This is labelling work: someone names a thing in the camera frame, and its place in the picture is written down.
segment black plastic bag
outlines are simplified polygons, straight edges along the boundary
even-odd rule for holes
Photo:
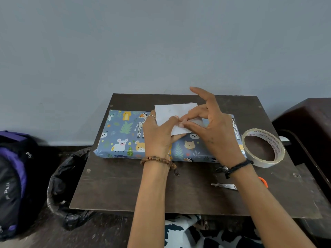
[[[90,151],[91,148],[85,148],[72,153],[49,180],[47,206],[67,230],[82,226],[96,214],[95,211],[69,208]]]

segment giraffe illustration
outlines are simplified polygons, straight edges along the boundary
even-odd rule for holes
[[[137,127],[138,127],[138,131],[137,131],[137,138],[140,138],[140,135],[141,135],[141,131],[143,129],[143,124],[144,122],[146,121],[147,119],[147,113],[142,113],[140,114],[139,118],[143,118],[144,120],[142,122],[139,122],[136,126],[136,128],[134,129],[134,131],[137,130]]]

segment clear adhesive tape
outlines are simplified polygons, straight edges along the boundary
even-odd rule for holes
[[[266,160],[260,159],[257,156],[253,155],[248,150],[246,143],[245,143],[245,137],[247,137],[247,136],[259,137],[259,138],[262,138],[263,140],[267,141],[270,144],[270,146],[272,147],[273,151],[275,152],[275,159],[273,161],[266,161]],[[242,135],[242,142],[243,142],[243,147],[244,147],[247,158],[252,160],[254,162],[255,166],[262,167],[262,168],[269,168],[275,164],[278,164],[280,161],[282,161],[284,159],[285,148],[283,146],[283,143],[270,132],[267,132],[267,131],[264,131],[261,129],[247,130]]]

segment bracelet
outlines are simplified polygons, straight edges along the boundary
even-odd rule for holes
[[[173,170],[173,172],[175,173],[176,176],[179,177],[179,173],[178,171],[176,170],[177,169],[177,166],[174,162],[166,159],[166,158],[160,158],[160,157],[156,157],[156,156],[150,156],[150,157],[143,157],[140,161],[140,164],[141,165],[144,165],[147,161],[157,161],[157,162],[160,162],[160,163],[165,163],[169,166],[169,170]]]
[[[236,170],[240,169],[241,167],[244,167],[248,164],[253,164],[254,162],[252,160],[246,159],[245,162],[239,163],[235,166],[233,166],[232,168],[228,169],[228,171],[225,173],[225,177],[226,179],[230,178],[230,174],[234,173]]]

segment silver ring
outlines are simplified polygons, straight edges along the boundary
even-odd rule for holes
[[[154,117],[154,118],[155,118],[155,121],[156,121],[156,117],[155,117],[155,116],[153,116],[152,114],[150,114],[150,115],[148,115],[147,117],[149,117],[149,116],[152,116],[152,117]]]

